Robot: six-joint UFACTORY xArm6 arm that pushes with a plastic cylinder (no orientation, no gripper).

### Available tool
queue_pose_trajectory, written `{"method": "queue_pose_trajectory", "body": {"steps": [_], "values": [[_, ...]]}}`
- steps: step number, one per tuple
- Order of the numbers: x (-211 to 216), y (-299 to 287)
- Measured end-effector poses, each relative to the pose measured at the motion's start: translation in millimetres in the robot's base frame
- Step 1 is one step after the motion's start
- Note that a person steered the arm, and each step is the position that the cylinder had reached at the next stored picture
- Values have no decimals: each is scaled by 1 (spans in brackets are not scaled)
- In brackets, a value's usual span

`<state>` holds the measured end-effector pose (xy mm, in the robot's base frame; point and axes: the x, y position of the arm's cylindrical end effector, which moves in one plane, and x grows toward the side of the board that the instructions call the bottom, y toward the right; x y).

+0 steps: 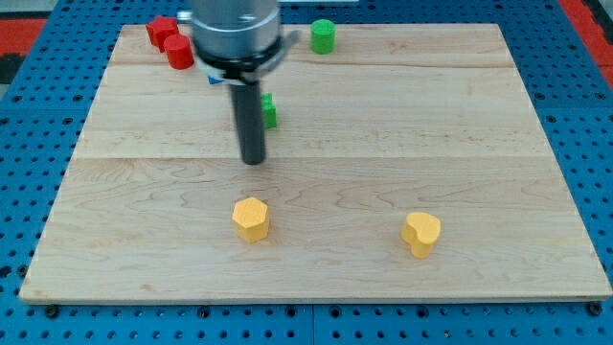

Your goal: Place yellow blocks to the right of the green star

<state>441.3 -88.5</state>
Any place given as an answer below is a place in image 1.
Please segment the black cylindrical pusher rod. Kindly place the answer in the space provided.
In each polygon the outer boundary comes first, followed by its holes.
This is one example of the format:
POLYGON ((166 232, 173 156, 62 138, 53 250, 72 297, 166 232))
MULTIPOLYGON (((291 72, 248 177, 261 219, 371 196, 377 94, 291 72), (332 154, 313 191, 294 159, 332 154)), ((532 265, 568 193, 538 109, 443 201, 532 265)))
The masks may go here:
POLYGON ((231 84, 230 95, 241 160, 247 165, 259 165, 266 158, 260 84, 231 84))

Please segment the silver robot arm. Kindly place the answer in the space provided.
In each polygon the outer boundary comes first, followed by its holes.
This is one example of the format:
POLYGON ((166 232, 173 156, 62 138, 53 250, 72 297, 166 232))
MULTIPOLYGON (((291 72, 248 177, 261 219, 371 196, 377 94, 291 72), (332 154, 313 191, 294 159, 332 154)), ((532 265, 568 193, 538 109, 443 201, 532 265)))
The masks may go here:
POLYGON ((285 33, 276 0, 191 0, 177 21, 191 26, 198 60, 207 74, 229 85, 240 156, 247 165, 266 159, 261 80, 300 39, 285 33))

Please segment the blue block behind arm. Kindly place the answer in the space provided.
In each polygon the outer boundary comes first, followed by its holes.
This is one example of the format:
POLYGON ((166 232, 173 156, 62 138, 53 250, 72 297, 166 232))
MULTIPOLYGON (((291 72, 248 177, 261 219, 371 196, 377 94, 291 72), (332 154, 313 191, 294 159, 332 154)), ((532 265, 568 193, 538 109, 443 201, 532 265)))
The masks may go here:
POLYGON ((223 80, 219 80, 219 79, 216 79, 216 78, 213 78, 213 77, 209 76, 208 77, 208 82, 209 82, 209 84, 220 84, 220 83, 223 83, 223 80))

